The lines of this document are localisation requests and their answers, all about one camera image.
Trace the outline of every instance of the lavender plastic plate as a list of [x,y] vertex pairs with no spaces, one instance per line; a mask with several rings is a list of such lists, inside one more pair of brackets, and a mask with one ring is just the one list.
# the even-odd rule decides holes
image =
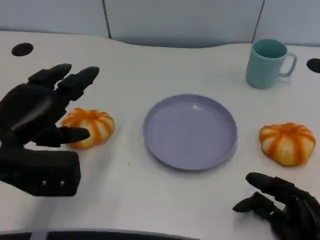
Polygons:
[[226,161],[237,144],[231,113],[211,98],[184,94],[158,102],[143,123],[147,148],[161,162],[200,171]]

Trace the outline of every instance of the orange and white pumpkin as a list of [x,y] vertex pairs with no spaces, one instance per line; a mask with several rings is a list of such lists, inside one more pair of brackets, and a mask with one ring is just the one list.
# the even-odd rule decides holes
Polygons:
[[263,153],[286,167],[306,163],[316,146],[312,132],[292,122],[264,126],[259,140]]
[[113,118],[106,112],[76,108],[61,123],[63,126],[88,129],[90,137],[70,143],[74,148],[88,148],[101,144],[111,137],[115,130]]

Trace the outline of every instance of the panel seam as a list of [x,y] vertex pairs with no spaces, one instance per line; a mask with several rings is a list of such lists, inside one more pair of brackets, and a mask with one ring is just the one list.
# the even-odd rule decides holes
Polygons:
[[255,29],[254,29],[254,33],[253,33],[253,37],[252,37],[252,41],[251,41],[251,43],[253,43],[253,42],[254,42],[254,40],[255,40],[256,32],[257,32],[258,25],[259,25],[260,18],[261,18],[261,13],[262,13],[262,11],[263,11],[263,9],[264,9],[265,2],[266,2],[266,0],[262,0],[262,5],[261,5],[261,9],[260,9],[259,17],[258,17],[258,20],[257,20],[256,25],[255,25]]
[[104,20],[106,24],[106,29],[108,31],[108,37],[112,39],[111,37],[111,31],[110,31],[110,25],[109,25],[109,20],[108,20],[108,15],[107,15],[107,8],[106,8],[106,3],[105,0],[101,0],[102,2],[102,7],[103,7],[103,13],[104,13]]

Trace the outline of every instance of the white table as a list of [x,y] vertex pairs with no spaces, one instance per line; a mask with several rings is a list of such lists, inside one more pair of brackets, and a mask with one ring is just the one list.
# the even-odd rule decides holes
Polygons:
[[[103,228],[204,240],[271,240],[266,222],[232,211],[255,192],[247,173],[285,178],[320,199],[320,147],[304,167],[283,168],[262,154],[258,141],[263,125],[283,122],[305,124],[320,139],[320,75],[306,67],[308,59],[320,56],[320,48],[290,46],[299,58],[291,82],[259,90],[245,82],[250,44],[163,48],[24,32],[0,32],[0,39],[1,98],[43,68],[70,63],[75,73],[98,66],[94,84],[68,110],[106,111],[116,124],[106,144],[79,152],[82,179],[75,197],[33,197],[1,183],[1,231]],[[12,47],[23,42],[33,44],[33,52],[13,56]],[[147,153],[142,134],[147,111],[165,97],[185,93],[213,98],[233,114],[238,147],[228,164],[184,173]]]

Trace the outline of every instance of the robot finger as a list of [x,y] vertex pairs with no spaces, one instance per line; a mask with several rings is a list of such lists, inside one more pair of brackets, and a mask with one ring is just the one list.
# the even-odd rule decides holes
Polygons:
[[28,78],[29,84],[55,89],[55,84],[62,80],[71,70],[72,65],[63,63],[50,69],[42,69]]
[[273,201],[257,191],[251,197],[238,202],[233,207],[233,210],[237,213],[253,211],[260,218],[267,220],[269,220],[275,213],[282,213],[282,211],[275,206]]
[[56,127],[44,132],[33,140],[37,146],[59,148],[61,144],[75,143],[90,137],[87,129],[81,127]]
[[58,83],[58,95],[66,101],[76,101],[84,94],[84,90],[93,83],[99,74],[99,67],[90,66],[77,74],[70,74]]

